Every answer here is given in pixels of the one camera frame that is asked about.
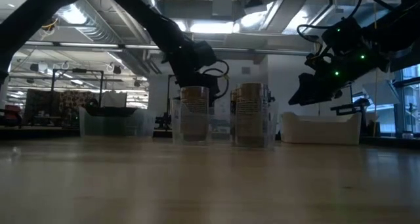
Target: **table surface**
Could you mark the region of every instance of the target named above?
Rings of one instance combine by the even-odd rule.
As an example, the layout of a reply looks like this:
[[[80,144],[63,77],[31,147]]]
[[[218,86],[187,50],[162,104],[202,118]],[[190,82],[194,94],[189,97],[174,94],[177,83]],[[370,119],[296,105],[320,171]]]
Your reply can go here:
[[[0,223],[420,223],[416,151],[100,137],[2,145]]]

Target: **clear plastic bin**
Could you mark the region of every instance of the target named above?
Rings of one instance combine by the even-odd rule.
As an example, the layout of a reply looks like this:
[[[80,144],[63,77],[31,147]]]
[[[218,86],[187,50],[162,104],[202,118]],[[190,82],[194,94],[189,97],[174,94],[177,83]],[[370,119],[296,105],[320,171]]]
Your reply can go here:
[[[128,117],[91,116],[79,108],[80,136],[153,136],[156,113],[137,109]]]
[[[236,118],[230,114],[192,114],[179,100],[171,101],[172,136],[175,145],[219,145],[239,146],[231,134],[231,125]],[[263,146],[272,147],[276,138],[278,104],[272,103],[268,109],[267,130]]]

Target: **wooden table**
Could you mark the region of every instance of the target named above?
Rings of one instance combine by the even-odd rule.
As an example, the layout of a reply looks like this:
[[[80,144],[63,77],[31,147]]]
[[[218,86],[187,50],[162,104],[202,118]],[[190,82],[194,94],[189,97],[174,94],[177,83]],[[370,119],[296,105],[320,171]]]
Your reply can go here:
[[[22,155],[0,148],[0,223],[420,223],[420,155],[408,150],[4,143]]]

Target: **desk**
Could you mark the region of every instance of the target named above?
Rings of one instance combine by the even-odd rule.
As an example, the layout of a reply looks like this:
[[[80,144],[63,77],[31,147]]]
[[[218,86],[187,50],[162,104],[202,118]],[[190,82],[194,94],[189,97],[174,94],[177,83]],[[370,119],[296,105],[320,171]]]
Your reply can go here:
[[[420,154],[97,138],[4,141],[0,223],[419,223]]]

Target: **ceiling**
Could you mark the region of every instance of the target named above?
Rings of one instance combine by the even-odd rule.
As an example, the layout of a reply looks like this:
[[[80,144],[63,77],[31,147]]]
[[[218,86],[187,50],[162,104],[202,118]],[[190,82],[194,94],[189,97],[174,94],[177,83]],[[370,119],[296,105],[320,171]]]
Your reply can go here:
[[[0,21],[5,20],[25,1],[0,0]],[[260,16],[261,20],[258,24],[247,27],[242,23],[242,18],[236,19],[237,17],[234,17],[244,12],[243,6],[247,0],[231,1],[233,1],[234,9],[232,9],[230,19],[211,16],[211,11],[214,11],[215,8],[212,0],[156,0],[156,8],[163,11],[162,14],[174,21],[184,22],[187,32],[191,31],[194,23],[199,21],[232,22],[232,26],[239,24],[240,31],[233,34],[187,34],[194,41],[207,41],[213,47],[233,47],[246,50],[241,53],[217,52],[219,58],[254,60],[254,63],[258,64],[261,56],[250,53],[248,49],[288,50],[296,53],[311,52],[314,47],[313,44],[297,36],[296,27],[299,24],[334,24],[341,17],[349,14],[356,2],[356,0],[347,2],[337,0],[336,5],[332,5],[331,0],[263,0],[264,5],[270,4],[270,6],[267,6],[269,8]],[[147,31],[113,0],[79,0],[75,3],[75,6],[87,16],[87,24],[75,25],[67,22],[59,15],[61,18],[58,18],[54,32],[46,34],[44,30],[39,30],[31,39],[76,43],[153,44]],[[378,10],[382,11],[380,12],[382,15],[386,13],[380,8]],[[184,15],[186,18],[176,18],[177,16],[173,15]],[[192,18],[195,15],[204,16],[204,19]],[[360,22],[369,24],[373,21],[372,16],[372,5],[364,3],[356,18]],[[305,33],[319,34],[319,32],[313,30],[307,30]],[[46,63],[50,69],[53,69],[61,68],[66,63],[70,69],[104,70],[105,79],[109,80],[104,84],[107,89],[147,91],[147,81],[141,80],[140,87],[134,87],[134,82],[142,79],[143,76],[148,78],[156,74],[171,74],[169,65],[160,64],[161,60],[162,54],[159,51],[124,50],[123,52],[113,53],[98,49],[81,50],[70,47],[24,47],[13,58],[10,85],[49,87],[51,80],[43,78],[51,77],[51,75],[48,75],[48,72],[31,71],[31,64]],[[114,74],[110,65],[121,66],[121,74]],[[26,82],[26,77],[30,76],[36,78],[34,84]],[[90,84],[78,87],[94,90],[99,86],[96,77],[91,74],[74,77],[92,80],[89,81]],[[70,80],[58,80],[56,86],[75,87]]]

